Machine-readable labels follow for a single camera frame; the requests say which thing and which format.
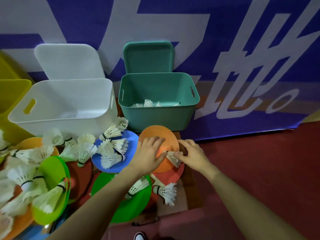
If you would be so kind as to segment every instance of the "hand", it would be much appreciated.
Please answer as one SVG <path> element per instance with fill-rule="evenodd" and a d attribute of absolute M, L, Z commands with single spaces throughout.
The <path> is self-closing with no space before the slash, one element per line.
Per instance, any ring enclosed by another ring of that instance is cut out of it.
<path fill-rule="evenodd" d="M 157 152 L 164 141 L 165 138 L 159 138 L 158 136 L 145 138 L 143 142 L 139 141 L 137 151 L 128 167 L 135 170 L 141 177 L 153 172 L 167 156 L 167 153 L 163 152 L 156 158 Z"/>
<path fill-rule="evenodd" d="M 188 156 L 183 156 L 178 153 L 175 153 L 174 156 L 183 161 L 190 168 L 203 173 L 209 165 L 212 165 L 201 147 L 193 140 L 178 140 L 178 142 L 186 148 Z"/>

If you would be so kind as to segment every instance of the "banner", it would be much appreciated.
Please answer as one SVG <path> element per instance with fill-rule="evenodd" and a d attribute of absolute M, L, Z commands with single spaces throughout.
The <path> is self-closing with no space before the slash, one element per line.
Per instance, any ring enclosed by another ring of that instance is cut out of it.
<path fill-rule="evenodd" d="M 183 138 L 295 128 L 320 108 L 320 0 L 0 0 L 0 49 L 35 81 L 42 43 L 89 44 L 118 93 L 123 46 L 168 40 L 201 97 Z"/>

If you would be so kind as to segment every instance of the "teal box lid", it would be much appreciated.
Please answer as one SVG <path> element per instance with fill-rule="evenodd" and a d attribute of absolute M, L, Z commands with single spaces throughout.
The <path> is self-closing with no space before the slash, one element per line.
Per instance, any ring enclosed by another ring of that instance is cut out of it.
<path fill-rule="evenodd" d="M 138 41 L 123 47 L 125 71 L 129 73 L 172 72 L 174 46 L 169 41 Z"/>

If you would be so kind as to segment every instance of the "floor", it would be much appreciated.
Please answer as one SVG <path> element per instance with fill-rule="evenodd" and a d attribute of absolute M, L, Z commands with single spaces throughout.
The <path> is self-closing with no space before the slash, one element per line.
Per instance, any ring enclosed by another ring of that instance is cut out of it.
<path fill-rule="evenodd" d="M 211 140 L 201 147 L 223 173 L 310 240 L 320 239 L 320 122 L 296 130 Z M 133 239 L 138 231 L 150 240 L 244 239 L 210 183 L 194 177 L 204 207 L 169 215 L 146 226 L 122 224 L 103 239 Z"/>

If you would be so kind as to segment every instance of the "white sneaker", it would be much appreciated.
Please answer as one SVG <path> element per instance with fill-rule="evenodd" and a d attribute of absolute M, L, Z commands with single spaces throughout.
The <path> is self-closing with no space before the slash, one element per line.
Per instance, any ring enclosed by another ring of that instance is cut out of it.
<path fill-rule="evenodd" d="M 147 240 L 146 236 L 143 234 L 143 232 L 137 232 L 134 236 L 133 240 Z"/>

